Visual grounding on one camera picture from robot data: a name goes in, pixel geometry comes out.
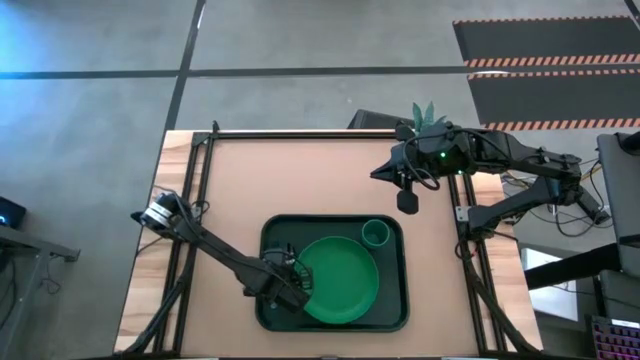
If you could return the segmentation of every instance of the desk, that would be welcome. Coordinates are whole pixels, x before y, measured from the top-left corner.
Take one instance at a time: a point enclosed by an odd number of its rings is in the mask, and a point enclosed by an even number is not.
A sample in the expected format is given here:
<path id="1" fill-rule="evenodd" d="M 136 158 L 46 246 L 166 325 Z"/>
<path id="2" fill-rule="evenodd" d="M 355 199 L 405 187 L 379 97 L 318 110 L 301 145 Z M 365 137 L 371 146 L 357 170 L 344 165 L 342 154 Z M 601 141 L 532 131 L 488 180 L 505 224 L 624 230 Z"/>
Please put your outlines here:
<path id="1" fill-rule="evenodd" d="M 180 192 L 192 135 L 191 131 L 167 134 L 155 184 Z M 389 215 L 400 223 L 405 238 L 410 294 L 407 325 L 386 334 L 266 331 L 255 320 L 254 300 L 241 295 L 241 286 L 231 272 L 200 253 L 184 332 L 184 356 L 477 354 L 462 265 L 453 255 L 457 235 L 446 181 L 438 192 L 418 189 L 421 213 L 409 216 L 396 210 L 397 190 L 392 185 L 368 177 L 371 169 L 388 159 L 394 142 L 392 139 L 217 140 L 206 196 L 211 211 L 203 217 L 203 225 L 246 254 L 257 255 L 261 227 L 273 215 Z M 194 188 L 199 186 L 199 169 L 196 167 Z M 503 198 L 498 176 L 479 174 L 473 181 L 479 204 L 489 205 Z M 500 230 L 511 231 L 506 227 Z M 152 234 L 143 232 L 140 246 L 153 239 Z M 128 346 L 156 311 L 169 247 L 169 241 L 161 241 L 137 259 L 116 350 Z M 494 237 L 487 241 L 487 252 L 498 302 L 525 338 L 541 348 L 516 244 Z M 174 321 L 175 316 L 170 316 L 167 343 L 172 338 Z M 492 348 L 491 321 L 486 309 L 483 322 Z"/>

